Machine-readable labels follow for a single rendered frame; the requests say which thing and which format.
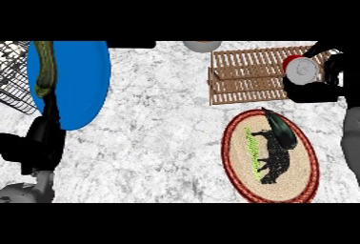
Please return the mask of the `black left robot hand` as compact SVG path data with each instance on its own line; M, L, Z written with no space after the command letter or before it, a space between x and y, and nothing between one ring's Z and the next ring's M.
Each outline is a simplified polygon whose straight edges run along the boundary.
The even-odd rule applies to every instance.
M21 174L53 171L59 165L67 131L61 129L56 94L44 97L44 111L25 136L0 132L0 156L21 164Z

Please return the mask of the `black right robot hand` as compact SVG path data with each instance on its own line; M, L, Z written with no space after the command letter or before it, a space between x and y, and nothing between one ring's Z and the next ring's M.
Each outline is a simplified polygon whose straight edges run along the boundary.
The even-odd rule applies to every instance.
M317 41L304 57L314 57L322 52L338 50L323 64L323 82L295 85L283 77L286 97L297 103L337 102L343 96L347 108L360 107L360 48L344 40Z

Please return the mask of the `red can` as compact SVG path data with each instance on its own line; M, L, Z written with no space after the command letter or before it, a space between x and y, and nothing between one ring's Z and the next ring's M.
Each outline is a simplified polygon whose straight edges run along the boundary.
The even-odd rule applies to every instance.
M317 62L303 56L291 55L283 61L285 78L300 86L320 81L320 67Z

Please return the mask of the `wooden tiered shelf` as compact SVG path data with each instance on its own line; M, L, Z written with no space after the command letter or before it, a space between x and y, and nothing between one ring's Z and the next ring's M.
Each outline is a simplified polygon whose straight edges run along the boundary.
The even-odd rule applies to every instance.
M286 99L285 59L310 46L213 51L208 68L210 104Z

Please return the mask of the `oval woven placemat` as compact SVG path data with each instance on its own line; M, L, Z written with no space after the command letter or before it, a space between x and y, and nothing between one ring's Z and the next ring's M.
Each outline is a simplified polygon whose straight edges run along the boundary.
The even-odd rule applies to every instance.
M258 169L266 159L283 164L285 156L270 153L270 125L264 110L239 113L230 120L223 135L222 157L232 185L250 202L309 203L316 197L319 185L319 163L312 142L289 119L279 115L297 137L297 147L288 150L289 167L275 183L261 183L270 169Z

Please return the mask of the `blue plate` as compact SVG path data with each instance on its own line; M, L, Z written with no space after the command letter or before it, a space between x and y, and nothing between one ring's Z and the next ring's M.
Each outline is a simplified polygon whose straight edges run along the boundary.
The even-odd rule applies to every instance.
M53 42L58 82L56 100L61 128L81 129L103 107L111 62L105 41Z

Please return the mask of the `dark green zucchini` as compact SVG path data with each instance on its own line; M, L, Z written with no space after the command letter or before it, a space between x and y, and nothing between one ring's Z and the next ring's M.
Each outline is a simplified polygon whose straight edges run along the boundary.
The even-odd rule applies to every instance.
M281 146L285 150L292 150L297 147L298 142L289 125L273 111L267 109L263 109L263 111Z

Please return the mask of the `yellow-green cucumber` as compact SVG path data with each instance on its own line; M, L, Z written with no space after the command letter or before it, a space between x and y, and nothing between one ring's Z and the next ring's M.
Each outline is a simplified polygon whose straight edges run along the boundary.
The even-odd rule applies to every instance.
M52 41L36 41L34 46L40 59L40 73L37 76L36 92L39 97L44 97L56 86L56 59Z

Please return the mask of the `grey bowl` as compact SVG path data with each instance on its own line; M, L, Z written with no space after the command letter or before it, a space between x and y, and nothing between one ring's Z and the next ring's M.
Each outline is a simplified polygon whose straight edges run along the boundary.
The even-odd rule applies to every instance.
M185 46L195 52L207 53L214 51L222 45L222 41L185 41Z

